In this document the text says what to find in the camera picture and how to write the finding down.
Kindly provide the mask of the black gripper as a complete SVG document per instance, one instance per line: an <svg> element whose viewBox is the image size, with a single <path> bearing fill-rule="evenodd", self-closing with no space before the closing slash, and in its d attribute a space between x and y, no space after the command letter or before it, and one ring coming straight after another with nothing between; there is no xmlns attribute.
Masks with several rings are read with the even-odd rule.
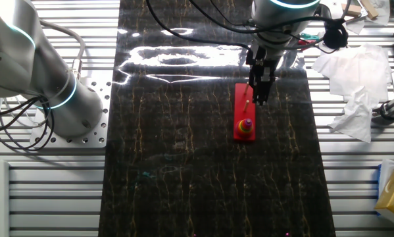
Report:
<svg viewBox="0 0 394 237"><path fill-rule="evenodd" d="M268 101L270 83L276 80L278 60L268 58L265 48L253 45L251 51L247 52L246 64L250 66L249 81L253 83L253 101L263 105Z"/></svg>

